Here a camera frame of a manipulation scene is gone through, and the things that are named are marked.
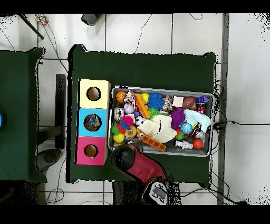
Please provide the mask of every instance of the orange toy block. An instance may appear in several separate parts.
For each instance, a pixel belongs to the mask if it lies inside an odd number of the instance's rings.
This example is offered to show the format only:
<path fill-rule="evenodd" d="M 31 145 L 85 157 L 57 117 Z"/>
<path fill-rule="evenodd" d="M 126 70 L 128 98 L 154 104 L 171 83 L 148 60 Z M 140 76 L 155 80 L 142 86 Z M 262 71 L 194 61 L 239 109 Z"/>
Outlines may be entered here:
<path fill-rule="evenodd" d="M 148 106 L 145 105 L 146 102 L 145 102 L 145 100 L 142 99 L 142 94 L 136 94 L 134 96 L 134 98 L 135 98 L 136 104 L 138 105 L 138 107 L 140 109 L 140 112 L 141 112 L 143 118 L 146 119 L 146 118 L 150 117 L 151 112 L 148 111 Z"/>
<path fill-rule="evenodd" d="M 154 140 L 154 139 L 152 139 L 152 138 L 149 138 L 149 137 L 146 136 L 146 135 L 144 135 L 144 136 L 142 137 L 142 141 L 143 141 L 144 143 L 148 144 L 148 145 L 153 146 L 154 148 L 157 148 L 159 151 L 164 152 L 165 149 L 166 149 L 166 146 L 165 146 L 165 145 L 161 144 L 160 142 L 158 142 L 158 141 L 156 141 L 156 140 Z"/>

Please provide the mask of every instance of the yellow ball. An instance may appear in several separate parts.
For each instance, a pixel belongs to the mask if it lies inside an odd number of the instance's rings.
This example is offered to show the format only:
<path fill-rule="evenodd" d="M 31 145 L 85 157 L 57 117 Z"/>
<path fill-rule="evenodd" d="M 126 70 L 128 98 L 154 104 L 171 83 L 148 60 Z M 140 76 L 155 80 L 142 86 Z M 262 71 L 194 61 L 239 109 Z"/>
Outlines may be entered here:
<path fill-rule="evenodd" d="M 118 134 L 118 135 L 113 135 L 113 140 L 116 143 L 121 143 L 124 141 L 124 135 L 122 133 Z"/>
<path fill-rule="evenodd" d="M 142 99 L 144 99 L 146 101 L 146 104 L 147 104 L 148 98 L 149 98 L 149 94 L 147 94 L 147 93 L 142 94 Z"/>

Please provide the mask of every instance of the purple fuzzy toy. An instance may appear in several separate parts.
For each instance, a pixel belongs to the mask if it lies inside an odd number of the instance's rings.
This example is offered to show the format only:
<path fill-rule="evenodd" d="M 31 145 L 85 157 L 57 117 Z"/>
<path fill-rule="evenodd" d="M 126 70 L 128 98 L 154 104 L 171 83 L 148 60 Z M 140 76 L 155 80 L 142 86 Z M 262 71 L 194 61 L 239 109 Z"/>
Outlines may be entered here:
<path fill-rule="evenodd" d="M 184 122 L 185 118 L 186 116 L 184 114 L 184 110 L 180 107 L 177 107 L 177 109 L 171 113 L 171 127 L 174 130 L 179 128 L 179 125 Z"/>

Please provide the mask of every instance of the colorful toy pile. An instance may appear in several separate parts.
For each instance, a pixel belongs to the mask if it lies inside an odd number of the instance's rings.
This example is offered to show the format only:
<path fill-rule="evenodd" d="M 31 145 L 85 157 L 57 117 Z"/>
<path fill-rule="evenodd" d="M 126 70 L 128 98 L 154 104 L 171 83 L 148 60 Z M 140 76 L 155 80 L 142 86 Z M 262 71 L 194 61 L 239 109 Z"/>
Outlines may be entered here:
<path fill-rule="evenodd" d="M 35 20 L 39 21 L 43 26 L 47 26 L 47 24 L 49 22 L 48 16 L 39 15 L 39 14 L 36 14 Z"/>
<path fill-rule="evenodd" d="M 114 146 L 143 141 L 164 152 L 166 142 L 175 139 L 175 147 L 200 150 L 210 118 L 204 115 L 207 96 L 163 96 L 160 93 L 119 91 L 115 96 L 111 127 Z"/>

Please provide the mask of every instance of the pink box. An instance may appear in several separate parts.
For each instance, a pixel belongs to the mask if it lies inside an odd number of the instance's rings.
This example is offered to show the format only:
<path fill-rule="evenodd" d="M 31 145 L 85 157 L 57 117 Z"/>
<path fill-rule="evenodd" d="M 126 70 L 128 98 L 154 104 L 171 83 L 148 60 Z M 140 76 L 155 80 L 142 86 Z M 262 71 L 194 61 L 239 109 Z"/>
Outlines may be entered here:
<path fill-rule="evenodd" d="M 85 148 L 88 145 L 93 145 L 97 149 L 94 157 L 88 157 L 85 154 Z M 77 154 L 77 161 L 76 156 L 74 158 L 76 165 L 104 165 L 108 155 L 106 137 L 78 137 L 75 153 Z"/>

